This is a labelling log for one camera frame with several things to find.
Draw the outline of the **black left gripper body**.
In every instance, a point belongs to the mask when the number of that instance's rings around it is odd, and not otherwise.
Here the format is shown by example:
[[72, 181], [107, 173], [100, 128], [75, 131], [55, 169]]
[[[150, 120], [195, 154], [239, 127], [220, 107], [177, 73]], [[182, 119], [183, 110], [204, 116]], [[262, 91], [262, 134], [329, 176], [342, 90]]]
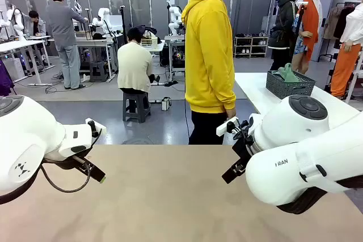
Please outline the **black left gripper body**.
[[89, 160], [86, 159], [88, 153], [92, 150], [92, 146], [86, 148], [85, 146], [72, 147], [70, 150], [70, 155], [66, 158], [61, 159], [50, 159], [45, 157], [42, 163], [55, 164], [56, 166], [65, 169], [77, 169], [77, 170], [87, 170], [87, 167], [92, 169], [94, 166]]

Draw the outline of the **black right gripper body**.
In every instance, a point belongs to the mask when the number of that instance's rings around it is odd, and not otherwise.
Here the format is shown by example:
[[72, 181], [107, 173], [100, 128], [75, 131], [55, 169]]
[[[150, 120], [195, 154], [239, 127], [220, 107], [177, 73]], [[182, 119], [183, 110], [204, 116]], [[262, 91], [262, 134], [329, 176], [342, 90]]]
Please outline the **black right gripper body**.
[[243, 138], [243, 144], [242, 144], [242, 150], [240, 152], [240, 155], [242, 157], [253, 156], [254, 154], [257, 154], [258, 152], [262, 151], [262, 149], [258, 146], [252, 135], [243, 136], [242, 138]]

